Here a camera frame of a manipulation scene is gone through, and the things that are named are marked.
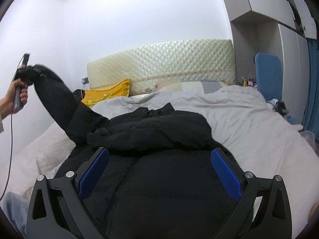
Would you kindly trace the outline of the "person's left hand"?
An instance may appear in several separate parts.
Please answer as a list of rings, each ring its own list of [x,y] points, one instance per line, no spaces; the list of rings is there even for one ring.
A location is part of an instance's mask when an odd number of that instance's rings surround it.
[[[25,82],[21,81],[21,79],[17,79],[13,81],[8,90],[6,95],[1,99],[0,102],[0,111],[1,111],[1,119],[4,120],[7,116],[16,114],[19,110],[14,109],[14,98],[15,98],[15,91],[17,87],[21,87],[20,93],[20,101],[23,104],[26,104],[28,101],[28,86]]]

